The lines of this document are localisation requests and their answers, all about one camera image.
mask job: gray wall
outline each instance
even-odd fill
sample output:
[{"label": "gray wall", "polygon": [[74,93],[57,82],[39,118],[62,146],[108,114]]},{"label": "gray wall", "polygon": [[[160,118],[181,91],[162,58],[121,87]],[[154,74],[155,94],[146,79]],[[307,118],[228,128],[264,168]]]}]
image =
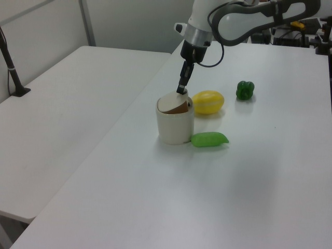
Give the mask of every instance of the gray wall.
[{"label": "gray wall", "polygon": [[[88,44],[78,0],[55,0],[2,29],[23,85]],[[6,98],[7,66],[0,54],[0,102]]]},{"label": "gray wall", "polygon": [[84,0],[97,46],[172,53],[182,41],[193,0]]}]

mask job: plastic vegetable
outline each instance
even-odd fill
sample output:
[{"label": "plastic vegetable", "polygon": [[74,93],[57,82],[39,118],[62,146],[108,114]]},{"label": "plastic vegetable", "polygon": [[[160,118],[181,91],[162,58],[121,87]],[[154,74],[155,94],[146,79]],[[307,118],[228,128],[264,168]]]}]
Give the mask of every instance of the plastic vegetable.
[{"label": "plastic vegetable", "polygon": [[199,114],[217,113],[225,100],[217,91],[202,91],[192,97],[195,112]]},{"label": "plastic vegetable", "polygon": [[219,132],[197,133],[191,137],[191,143],[195,147],[212,147],[229,143],[225,135]]},{"label": "plastic vegetable", "polygon": [[250,81],[241,81],[238,83],[237,97],[239,100],[249,100],[254,94],[255,85]]}]

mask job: yellow lemon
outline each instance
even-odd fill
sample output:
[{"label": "yellow lemon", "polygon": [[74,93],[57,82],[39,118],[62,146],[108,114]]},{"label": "yellow lemon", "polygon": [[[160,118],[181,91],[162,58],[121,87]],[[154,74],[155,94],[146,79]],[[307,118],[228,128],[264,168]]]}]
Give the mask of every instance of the yellow lemon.
[{"label": "yellow lemon", "polygon": [[221,109],[225,99],[217,91],[202,91],[192,97],[192,101],[196,113],[213,114]]}]

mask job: green pepper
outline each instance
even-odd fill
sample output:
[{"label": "green pepper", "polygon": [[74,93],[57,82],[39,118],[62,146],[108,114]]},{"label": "green pepper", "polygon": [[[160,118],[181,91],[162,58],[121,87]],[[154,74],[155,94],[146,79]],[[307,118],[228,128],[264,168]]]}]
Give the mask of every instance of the green pepper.
[{"label": "green pepper", "polygon": [[254,94],[255,85],[250,81],[241,81],[238,83],[237,97],[239,100],[248,100]]}]

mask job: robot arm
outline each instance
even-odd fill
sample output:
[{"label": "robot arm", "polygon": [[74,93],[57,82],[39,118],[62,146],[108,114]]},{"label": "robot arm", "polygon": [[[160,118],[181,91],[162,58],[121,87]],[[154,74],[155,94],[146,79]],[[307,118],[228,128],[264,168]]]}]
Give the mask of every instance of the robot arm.
[{"label": "robot arm", "polygon": [[195,0],[188,24],[175,24],[184,36],[185,59],[178,93],[184,94],[194,63],[202,62],[213,37],[222,45],[235,46],[258,31],[300,19],[332,15],[331,0],[271,0],[258,6],[243,0]]}]

